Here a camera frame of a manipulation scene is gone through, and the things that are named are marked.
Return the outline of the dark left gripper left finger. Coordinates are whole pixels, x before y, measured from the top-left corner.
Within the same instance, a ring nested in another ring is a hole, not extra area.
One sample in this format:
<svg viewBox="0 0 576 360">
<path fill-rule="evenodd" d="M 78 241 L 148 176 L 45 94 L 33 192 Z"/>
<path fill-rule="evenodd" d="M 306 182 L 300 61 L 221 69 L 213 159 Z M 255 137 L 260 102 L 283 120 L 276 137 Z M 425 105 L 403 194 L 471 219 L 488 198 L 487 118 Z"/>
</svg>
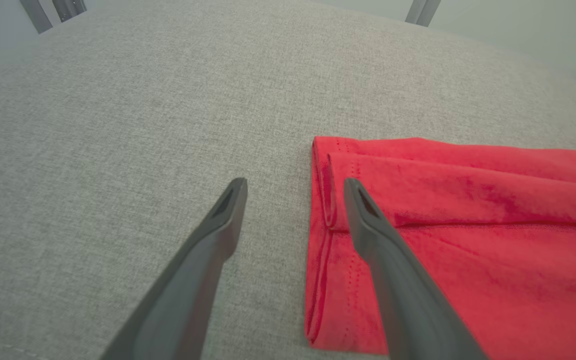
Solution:
<svg viewBox="0 0 576 360">
<path fill-rule="evenodd" d="M 224 263 L 235 252 L 248 196 L 234 178 L 158 276 L 103 360 L 199 360 Z"/>
</svg>

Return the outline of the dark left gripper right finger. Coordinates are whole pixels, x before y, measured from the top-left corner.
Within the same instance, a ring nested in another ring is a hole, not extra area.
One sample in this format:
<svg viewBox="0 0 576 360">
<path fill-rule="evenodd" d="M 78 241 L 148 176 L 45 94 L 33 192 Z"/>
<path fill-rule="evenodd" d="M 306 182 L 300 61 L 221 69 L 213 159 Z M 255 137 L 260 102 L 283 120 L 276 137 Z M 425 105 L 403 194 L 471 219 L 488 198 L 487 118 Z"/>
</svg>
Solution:
<svg viewBox="0 0 576 360">
<path fill-rule="evenodd" d="M 486 360 L 443 292 L 356 178 L 343 198 L 355 251 L 368 264 L 392 360 Z"/>
</svg>

